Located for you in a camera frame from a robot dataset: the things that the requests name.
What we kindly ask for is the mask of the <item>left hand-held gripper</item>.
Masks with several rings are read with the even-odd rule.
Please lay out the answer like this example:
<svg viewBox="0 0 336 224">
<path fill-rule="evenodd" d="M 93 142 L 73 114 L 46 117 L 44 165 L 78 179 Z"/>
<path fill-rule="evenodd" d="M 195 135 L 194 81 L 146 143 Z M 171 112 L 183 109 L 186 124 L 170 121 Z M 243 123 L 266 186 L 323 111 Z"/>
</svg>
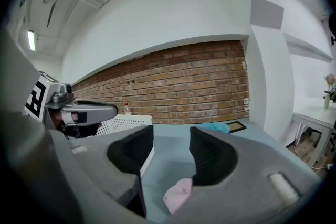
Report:
<svg viewBox="0 0 336 224">
<path fill-rule="evenodd" d="M 23 115 L 43 123 L 48 129 L 61 131 L 67 139 L 96 136 L 101 122 L 118 115 L 117 106 L 90 100 L 74 100 L 70 84 L 61 83 L 43 71 L 39 74 Z"/>
</svg>

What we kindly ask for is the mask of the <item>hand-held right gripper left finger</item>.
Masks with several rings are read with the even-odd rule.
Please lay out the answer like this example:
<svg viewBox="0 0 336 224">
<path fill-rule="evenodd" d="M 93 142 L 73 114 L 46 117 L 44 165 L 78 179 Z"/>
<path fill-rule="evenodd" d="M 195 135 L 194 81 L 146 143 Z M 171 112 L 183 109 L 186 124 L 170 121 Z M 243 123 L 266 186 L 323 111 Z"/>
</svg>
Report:
<svg viewBox="0 0 336 224">
<path fill-rule="evenodd" d="M 141 168 L 153 149 L 152 125 L 68 140 L 50 131 L 82 218 L 145 218 Z"/>
</svg>

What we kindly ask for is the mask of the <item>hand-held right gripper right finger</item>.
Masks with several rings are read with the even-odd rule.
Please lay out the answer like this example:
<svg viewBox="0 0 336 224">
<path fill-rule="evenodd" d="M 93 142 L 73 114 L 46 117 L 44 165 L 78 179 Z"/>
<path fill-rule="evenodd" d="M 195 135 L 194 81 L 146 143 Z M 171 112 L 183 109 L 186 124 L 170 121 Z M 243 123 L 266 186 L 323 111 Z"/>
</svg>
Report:
<svg viewBox="0 0 336 224">
<path fill-rule="evenodd" d="M 168 223 L 287 223 L 311 200 L 319 177 L 286 148 L 243 134 L 174 126 L 189 140 L 192 191 Z"/>
</svg>

